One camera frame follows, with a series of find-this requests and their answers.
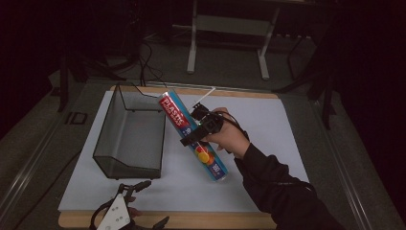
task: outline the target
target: white antenna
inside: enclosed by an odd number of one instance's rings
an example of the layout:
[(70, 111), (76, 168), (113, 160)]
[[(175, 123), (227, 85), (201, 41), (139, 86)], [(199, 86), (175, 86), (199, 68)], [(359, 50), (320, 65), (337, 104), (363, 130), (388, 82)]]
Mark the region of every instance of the white antenna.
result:
[(205, 94), (203, 97), (201, 97), (199, 100), (197, 100), (196, 102), (194, 102), (194, 104), (192, 105), (191, 108), (188, 109), (188, 111), (191, 111), (191, 109), (193, 109), (193, 107), (200, 103), (204, 98), (206, 98), (207, 96), (209, 96), (211, 93), (213, 93), (213, 91), (215, 91), (215, 87), (212, 86), (212, 90), (210, 90), (207, 94)]

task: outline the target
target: wooden edge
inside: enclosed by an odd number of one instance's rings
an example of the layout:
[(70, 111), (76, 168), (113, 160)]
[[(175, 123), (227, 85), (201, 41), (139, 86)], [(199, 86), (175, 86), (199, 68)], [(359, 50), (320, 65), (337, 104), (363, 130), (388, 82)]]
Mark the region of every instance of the wooden edge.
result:
[[(123, 91), (135, 91), (134, 86), (120, 85)], [(116, 85), (112, 86), (110, 90), (114, 90)], [(177, 94), (187, 95), (205, 95), (209, 92), (209, 89), (193, 89), (193, 88), (164, 88), (164, 87), (141, 87), (137, 88), (143, 93), (165, 93), (170, 89), (174, 89)], [(241, 91), (228, 91), (228, 90), (215, 90), (210, 96), (221, 97), (238, 97), (238, 98), (260, 98), (260, 99), (278, 99), (276, 94), (272, 93), (253, 93), (253, 92), (241, 92)]]
[[(93, 212), (61, 212), (58, 220), (63, 228), (89, 227)], [(96, 217), (98, 226), (104, 212)], [(202, 212), (143, 212), (134, 220), (137, 225), (152, 227), (161, 219), (169, 217), (167, 229), (275, 229), (276, 224), (264, 213), (202, 213)]]

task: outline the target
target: black sleeve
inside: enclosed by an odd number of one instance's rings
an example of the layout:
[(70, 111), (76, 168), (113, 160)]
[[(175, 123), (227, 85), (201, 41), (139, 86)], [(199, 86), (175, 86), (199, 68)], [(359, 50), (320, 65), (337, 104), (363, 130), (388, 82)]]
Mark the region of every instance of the black sleeve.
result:
[(289, 175), (275, 155), (265, 156), (251, 144), (236, 164), (245, 190), (260, 211), (272, 215), (278, 229), (344, 229), (314, 188)]

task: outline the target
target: cable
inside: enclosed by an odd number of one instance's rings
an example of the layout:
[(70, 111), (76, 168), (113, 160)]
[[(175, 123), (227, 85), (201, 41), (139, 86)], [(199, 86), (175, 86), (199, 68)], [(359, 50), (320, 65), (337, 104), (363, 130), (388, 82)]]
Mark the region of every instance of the cable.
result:
[(48, 194), (51, 189), (54, 187), (55, 183), (57, 182), (57, 180), (60, 178), (60, 176), (63, 174), (63, 172), (66, 170), (66, 168), (68, 168), (68, 166), (75, 160), (75, 158), (77, 158), (81, 153), (81, 150), (78, 151), (74, 156), (72, 156), (72, 158), (68, 161), (68, 163), (62, 168), (62, 170), (59, 172), (59, 174), (56, 176), (56, 178), (54, 179), (54, 181), (51, 183), (51, 185), (47, 188), (47, 190), (42, 194), (42, 196), (39, 198), (39, 200), (34, 204), (34, 206), (18, 221), (17, 225), (15, 225), (12, 230), (16, 230), (21, 223), (24, 222), (24, 220), (27, 218), (27, 216), (30, 215), (30, 213), (36, 208), (36, 206), (38, 206), (38, 204), (42, 201), (42, 199), (45, 197), (46, 194)]

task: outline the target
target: gray floor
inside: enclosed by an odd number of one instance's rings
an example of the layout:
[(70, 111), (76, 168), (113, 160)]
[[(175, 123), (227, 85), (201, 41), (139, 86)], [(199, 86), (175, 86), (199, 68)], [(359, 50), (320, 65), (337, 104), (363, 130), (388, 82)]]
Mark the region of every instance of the gray floor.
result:
[[(229, 43), (218, 44), (203, 40), (197, 49), (196, 68), (193, 75), (186, 73), (189, 47), (187, 38), (179, 36), (171, 44), (156, 42), (151, 37), (152, 55), (149, 65), (164, 73), (161, 81), (168, 85), (206, 85), (232, 87), (241, 90), (270, 92), (291, 82), (285, 62), (294, 40), (275, 37), (266, 55), (271, 80), (260, 77), (256, 52), (251, 47), (235, 47)], [(310, 40), (297, 50), (292, 58), (295, 72), (306, 64), (314, 50)], [(148, 48), (143, 46), (143, 57)], [(139, 66), (120, 73), (130, 81), (138, 82)], [(57, 73), (51, 76), (54, 81)], [(146, 70), (146, 79), (155, 77)], [(76, 159), (62, 172), (63, 167), (85, 143), (92, 126), (102, 95), (115, 82), (93, 76), (87, 83), (71, 80), (70, 103), (62, 113), (58, 98), (46, 96), (38, 105), (0, 142), (0, 195), (6, 197), (1, 208), (7, 221), (1, 229), (13, 229), (23, 216), (30, 214), (18, 229), (60, 229), (57, 224), (57, 206), (75, 167)], [(149, 81), (147, 85), (156, 85)], [(368, 153), (354, 129), (339, 95), (334, 94), (333, 107), (336, 115), (330, 117), (331, 131), (320, 122), (318, 102), (305, 97), (307, 86), (280, 95), (286, 108), (308, 177), (316, 187), (318, 196), (330, 212), (347, 229), (405, 229), (403, 222), (387, 196)], [(87, 113), (84, 125), (65, 124), (69, 112)], [(34, 162), (37, 167), (26, 167)], [(13, 181), (27, 174), (26, 180), (18, 180), (24, 193), (15, 193)], [(55, 184), (52, 182), (62, 172)], [(35, 203), (52, 185), (33, 210)]]

